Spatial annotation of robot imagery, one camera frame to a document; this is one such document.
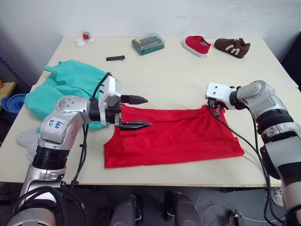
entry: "handwritten label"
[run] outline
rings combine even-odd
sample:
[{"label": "handwritten label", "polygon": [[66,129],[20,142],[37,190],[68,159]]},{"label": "handwritten label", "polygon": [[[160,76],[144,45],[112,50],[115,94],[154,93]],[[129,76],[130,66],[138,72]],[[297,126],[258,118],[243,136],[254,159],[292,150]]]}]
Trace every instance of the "handwritten label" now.
[{"label": "handwritten label", "polygon": [[51,117],[46,125],[45,130],[49,133],[55,133],[64,128],[64,124],[66,121]]}]

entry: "green plastic case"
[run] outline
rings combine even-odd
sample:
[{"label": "green plastic case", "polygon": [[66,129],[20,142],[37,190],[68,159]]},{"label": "green plastic case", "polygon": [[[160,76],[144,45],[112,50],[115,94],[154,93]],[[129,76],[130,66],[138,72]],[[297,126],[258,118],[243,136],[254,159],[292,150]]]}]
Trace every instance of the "green plastic case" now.
[{"label": "green plastic case", "polygon": [[132,40],[132,45],[140,55],[152,53],[164,48],[164,40],[157,34],[150,34]]}]

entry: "red sneaker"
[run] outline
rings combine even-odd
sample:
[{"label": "red sneaker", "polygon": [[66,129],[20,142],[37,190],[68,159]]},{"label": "red sneaker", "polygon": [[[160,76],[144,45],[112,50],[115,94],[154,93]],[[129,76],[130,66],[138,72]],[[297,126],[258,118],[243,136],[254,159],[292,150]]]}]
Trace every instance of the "red sneaker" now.
[{"label": "red sneaker", "polygon": [[184,38],[183,46],[198,57],[206,57],[211,44],[202,36],[188,36]]}]

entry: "green garment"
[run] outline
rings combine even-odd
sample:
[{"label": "green garment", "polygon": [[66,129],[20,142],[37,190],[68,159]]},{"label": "green garment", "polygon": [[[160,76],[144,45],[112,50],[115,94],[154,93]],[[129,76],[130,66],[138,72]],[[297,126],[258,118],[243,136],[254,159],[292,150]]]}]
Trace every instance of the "green garment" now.
[{"label": "green garment", "polygon": [[[54,67],[44,67],[51,72],[46,81],[25,97],[28,109],[41,121],[53,112],[55,104],[61,97],[75,95],[91,98],[99,81],[106,72],[75,60],[60,61]],[[100,122],[93,122],[91,129],[102,127]]]}]

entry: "black cable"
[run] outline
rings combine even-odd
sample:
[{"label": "black cable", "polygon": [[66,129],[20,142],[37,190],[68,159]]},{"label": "black cable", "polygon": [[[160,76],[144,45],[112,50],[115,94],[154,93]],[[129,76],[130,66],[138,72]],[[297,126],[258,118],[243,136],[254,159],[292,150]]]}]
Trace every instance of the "black cable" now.
[{"label": "black cable", "polygon": [[66,211],[66,207],[63,201],[63,198],[61,197],[61,195],[59,194],[59,192],[50,186],[41,186],[41,187],[37,187],[35,189],[32,189],[31,191],[28,191],[27,193],[23,194],[18,201],[16,202],[15,208],[14,208],[14,213],[16,214],[16,212],[19,210],[19,203],[21,203],[24,199],[26,199],[27,197],[29,197],[30,195],[34,195],[36,193],[39,193],[40,195],[43,193],[51,193],[53,195],[53,197],[55,198],[57,204],[58,204],[58,208],[59,211],[61,213],[61,218],[62,218],[62,224],[63,226],[68,226],[69,225],[69,221],[68,221],[68,216],[67,216],[67,211]]},{"label": "black cable", "polygon": [[[258,150],[258,139],[257,139],[257,131],[256,131],[256,123],[254,124],[255,127],[254,127],[254,131],[255,131],[255,141],[256,141],[256,148],[254,148],[254,146],[247,140],[245,139],[243,136],[239,135],[237,132],[235,132],[233,129],[231,129],[226,123],[224,123],[222,120],[220,120],[211,110],[211,107],[208,106],[208,110],[210,112],[210,114],[216,119],[218,120],[223,126],[225,126],[227,129],[229,129],[232,133],[234,133],[236,136],[238,136],[239,138],[241,138],[242,140],[244,140],[257,154],[258,158],[259,158],[259,162],[261,164],[261,167],[262,167],[262,170],[263,170],[263,174],[264,174],[264,178],[266,180],[266,183],[267,183],[267,187],[270,187],[270,179],[269,179],[269,176],[264,168],[264,165],[263,165],[263,162],[262,162],[262,158],[259,154],[259,150]],[[267,196],[267,201],[265,203],[265,206],[264,206],[264,212],[263,212],[263,215],[264,215],[264,219],[272,226],[278,226],[276,224],[274,224],[273,222],[271,222],[268,217],[267,217],[267,207],[268,207],[268,204],[269,204],[269,196],[270,196],[270,193],[269,193],[269,189],[267,191],[268,193],[268,196]]]},{"label": "black cable", "polygon": [[[99,89],[100,86],[103,86],[103,82],[107,79],[107,77],[111,75],[110,73],[106,73],[106,75],[100,80],[100,82],[97,84],[97,86],[95,87],[94,89],[94,92],[93,92],[93,95],[92,95],[92,98],[95,98],[96,96],[96,93]],[[73,180],[71,181],[70,185],[68,186],[68,190],[71,191],[74,186],[76,184],[78,184],[78,181],[77,181],[77,178],[79,176],[79,173],[85,163],[85,160],[86,160],[86,155],[87,155],[87,135],[88,135],[88,129],[89,129],[89,124],[86,125],[83,125],[83,131],[84,131],[84,140],[83,140],[83,144],[81,144],[80,146],[82,147],[81,149],[81,154],[80,154],[80,159],[79,159],[79,166],[78,166],[78,169],[77,169],[77,172],[73,178]]]},{"label": "black cable", "polygon": [[70,185],[68,186],[68,190],[71,191],[74,186],[78,183],[77,182],[77,178],[79,176],[79,173],[85,163],[86,160],[86,156],[87,156],[87,135],[88,135],[88,129],[89,129],[89,124],[86,125],[82,125],[83,127],[83,131],[84,131],[84,140],[83,140],[83,144],[81,144],[81,154],[80,154],[80,160],[79,160],[79,166],[77,169],[77,172],[73,178],[73,180],[71,181]]},{"label": "black cable", "polygon": [[95,95],[97,93],[97,90],[99,89],[99,87],[101,85],[103,85],[103,82],[107,79],[107,77],[111,75],[109,72],[105,74],[105,76],[100,80],[100,82],[97,84],[96,88],[94,89],[94,92],[93,92],[93,95],[92,95],[92,98],[95,98]]},{"label": "black cable", "polygon": [[243,139],[248,145],[250,145],[250,147],[255,151],[256,149],[254,148],[254,146],[247,140],[245,139],[243,136],[239,135],[237,132],[235,132],[233,129],[231,129],[226,123],[224,123],[222,120],[220,120],[211,110],[211,107],[208,107],[210,114],[217,120],[219,121],[221,124],[223,124],[228,130],[230,130],[232,133],[234,133],[236,136],[238,136],[239,138]]},{"label": "black cable", "polygon": [[22,211],[24,208],[26,208],[28,205],[31,204],[31,202],[37,198],[38,196],[45,194],[47,192],[45,191],[41,191],[41,192],[37,192],[36,194],[30,196],[29,198],[26,199],[26,201],[22,204],[22,206],[20,207],[19,211]]},{"label": "black cable", "polygon": [[[255,135],[256,151],[257,151],[258,157],[261,158],[261,156],[260,156],[260,154],[259,154],[259,148],[258,148],[258,137],[257,137],[257,130],[256,130],[256,122],[255,122],[255,120],[254,120],[253,117],[252,117],[252,119],[253,119],[253,126],[254,126],[254,135]],[[267,191],[267,200],[266,200],[265,206],[267,206],[267,205],[268,205],[267,203],[269,202],[269,209],[270,209],[270,211],[271,211],[273,217],[274,217],[277,221],[279,221],[280,223],[283,224],[285,221],[282,220],[281,218],[279,218],[279,217],[276,215],[276,213],[275,213],[275,211],[274,211],[274,208],[273,208],[273,203],[272,203],[272,200],[271,200],[272,197],[271,197],[271,193],[270,193],[270,191],[271,191],[271,183],[270,183],[270,177],[269,177],[269,175],[268,175],[267,172],[266,172],[266,183],[267,183],[267,190],[268,190],[268,191]]]},{"label": "black cable", "polygon": [[79,206],[80,210],[83,213],[83,217],[84,217],[84,225],[88,226],[89,225],[89,215],[88,215],[88,211],[84,205],[84,203],[82,202],[82,200],[74,193],[70,192],[69,190],[65,189],[65,188],[61,188],[58,187],[56,188],[59,192],[64,193],[65,195],[69,196],[70,198],[72,198],[77,205]]}]

